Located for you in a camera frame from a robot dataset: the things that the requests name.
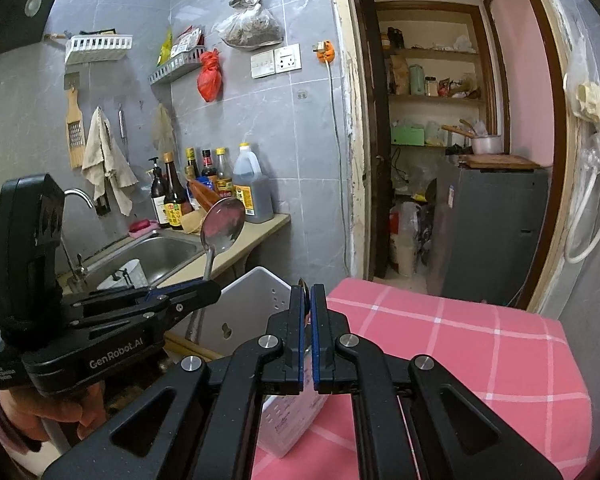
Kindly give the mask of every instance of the kitchen sink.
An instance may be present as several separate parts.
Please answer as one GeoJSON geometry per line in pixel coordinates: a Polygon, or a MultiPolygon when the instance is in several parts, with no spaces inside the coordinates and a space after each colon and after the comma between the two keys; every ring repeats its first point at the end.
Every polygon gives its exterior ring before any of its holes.
{"type": "Polygon", "coordinates": [[[87,267],[84,280],[71,276],[72,292],[91,292],[129,260],[138,259],[149,285],[157,285],[204,254],[200,238],[176,231],[155,230],[87,267]]]}

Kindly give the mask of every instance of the light switch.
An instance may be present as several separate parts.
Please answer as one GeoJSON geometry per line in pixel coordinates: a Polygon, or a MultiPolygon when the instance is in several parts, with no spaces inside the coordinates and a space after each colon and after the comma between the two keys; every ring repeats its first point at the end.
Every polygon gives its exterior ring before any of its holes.
{"type": "Polygon", "coordinates": [[[251,56],[251,77],[257,79],[276,73],[273,50],[251,56]]]}
{"type": "Polygon", "coordinates": [[[276,61],[276,74],[302,68],[300,62],[300,44],[282,46],[273,51],[276,61]]]}

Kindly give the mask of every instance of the refrigerator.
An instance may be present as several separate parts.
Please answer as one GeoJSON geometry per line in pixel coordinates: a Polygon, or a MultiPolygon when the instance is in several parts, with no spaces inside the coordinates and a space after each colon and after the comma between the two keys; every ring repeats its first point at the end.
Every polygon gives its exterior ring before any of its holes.
{"type": "Polygon", "coordinates": [[[473,170],[439,164],[427,291],[455,300],[512,304],[538,246],[548,171],[473,170]]]}

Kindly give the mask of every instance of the green box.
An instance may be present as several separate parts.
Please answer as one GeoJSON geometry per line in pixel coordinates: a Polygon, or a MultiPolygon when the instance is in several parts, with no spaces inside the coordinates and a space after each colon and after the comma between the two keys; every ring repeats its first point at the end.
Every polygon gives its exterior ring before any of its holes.
{"type": "Polygon", "coordinates": [[[417,126],[392,126],[391,143],[406,146],[424,146],[424,128],[417,126]]]}

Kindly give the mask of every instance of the human hand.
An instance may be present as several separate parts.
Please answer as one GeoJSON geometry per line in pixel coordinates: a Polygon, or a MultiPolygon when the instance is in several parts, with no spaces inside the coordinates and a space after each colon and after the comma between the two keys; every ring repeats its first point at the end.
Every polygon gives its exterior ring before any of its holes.
{"type": "Polygon", "coordinates": [[[106,421],[102,390],[99,384],[87,388],[87,395],[77,400],[48,399],[35,388],[0,391],[0,405],[5,415],[25,436],[46,442],[48,434],[42,418],[57,422],[78,422],[77,434],[82,440],[106,421]]]}

